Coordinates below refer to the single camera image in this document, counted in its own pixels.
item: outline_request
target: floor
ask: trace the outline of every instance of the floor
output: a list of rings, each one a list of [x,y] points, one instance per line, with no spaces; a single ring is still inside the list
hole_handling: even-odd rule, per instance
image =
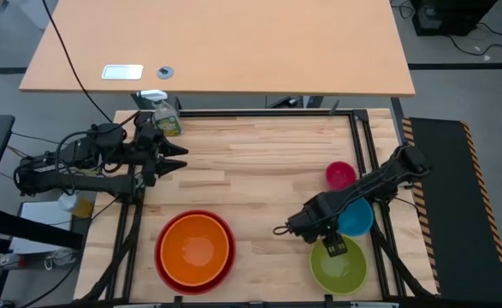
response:
[[[394,9],[399,33],[410,63],[431,62],[502,62],[502,50],[491,50],[488,57],[468,56],[456,50],[448,38],[418,38],[410,19],[403,19]],[[494,30],[502,32],[502,0],[484,18]],[[9,5],[0,20],[0,67],[25,67],[32,58],[42,32],[15,5]],[[502,38],[476,30],[468,38],[457,38],[462,48],[483,50]],[[14,131],[59,140],[67,133],[81,130],[102,116],[81,94],[36,94],[17,90],[21,74],[0,75],[0,114],[16,117]],[[498,220],[502,238],[502,70],[500,71],[413,71],[414,98],[402,99],[406,116],[463,120],[469,123],[483,174]],[[132,110],[127,95],[93,94],[108,116],[116,110]],[[262,108],[276,98],[256,96],[181,96],[185,109]],[[325,107],[340,99],[340,107],[390,107],[388,98],[326,98]],[[13,136],[10,145],[28,154],[51,150],[49,144]],[[0,171],[10,174],[18,159],[6,152]],[[53,198],[41,195],[40,198]],[[11,180],[0,175],[0,210],[16,213],[20,202]],[[36,298],[61,279],[66,269],[45,271],[39,268],[13,271],[3,297],[17,305]],[[67,303],[72,299],[77,270],[40,305]]]

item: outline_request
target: desk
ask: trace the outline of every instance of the desk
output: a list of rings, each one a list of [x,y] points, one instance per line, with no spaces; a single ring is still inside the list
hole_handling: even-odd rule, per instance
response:
[[[414,94],[387,0],[61,0],[53,18],[90,92]],[[145,68],[102,80],[107,64]],[[20,89],[81,91],[52,27]]]
[[[367,111],[376,154],[383,163],[398,145],[390,110]],[[285,112],[297,115],[307,111]],[[132,113],[119,111],[115,121],[123,121]],[[169,219],[191,209],[210,210],[228,222],[236,238],[237,257],[233,271],[217,289],[187,296],[185,302],[323,300],[325,291],[309,270],[311,246],[290,234],[273,236],[272,228],[325,190],[324,170],[329,163],[343,160],[357,169],[348,118],[183,118],[184,134],[170,140],[189,149],[189,155],[177,157],[186,160],[188,166],[162,177],[155,187],[146,190],[130,302],[172,302],[176,293],[162,283],[155,269],[155,240]],[[124,128],[128,136],[133,135],[132,125]],[[359,135],[363,134],[361,127],[357,130]],[[399,196],[412,202],[409,191],[401,190]],[[95,211],[111,200],[109,195],[99,194]],[[76,299],[91,289],[108,265],[119,215],[120,206],[111,206],[91,225],[75,288]],[[434,279],[416,210],[394,200],[391,219],[399,256],[421,284],[434,293]],[[353,295],[334,299],[381,299],[371,239],[365,235],[358,237],[357,242],[369,265],[367,281]],[[391,266],[386,268],[394,293]],[[116,297],[121,296],[123,265],[120,273]]]

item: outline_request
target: white label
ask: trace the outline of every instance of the white label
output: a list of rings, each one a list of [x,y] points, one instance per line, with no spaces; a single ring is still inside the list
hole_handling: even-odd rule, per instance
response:
[[[144,65],[109,64],[104,67],[104,80],[139,80]]]

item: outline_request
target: green bowl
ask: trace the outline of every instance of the green bowl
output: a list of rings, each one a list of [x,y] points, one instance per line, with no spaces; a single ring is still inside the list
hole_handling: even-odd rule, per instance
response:
[[[341,235],[347,246],[347,253],[329,257],[327,249],[318,240],[310,254],[310,267],[317,283],[332,294],[347,295],[356,292],[367,276],[367,263],[361,247]]]

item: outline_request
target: cleaning spray bottle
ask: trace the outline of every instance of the cleaning spray bottle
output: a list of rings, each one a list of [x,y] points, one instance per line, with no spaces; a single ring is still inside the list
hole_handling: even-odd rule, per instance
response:
[[[153,121],[156,127],[163,130],[165,136],[179,136],[182,134],[182,125],[176,109],[165,102],[168,95],[160,90],[147,90],[139,93],[141,98],[151,101],[152,106],[156,109],[154,112]]]

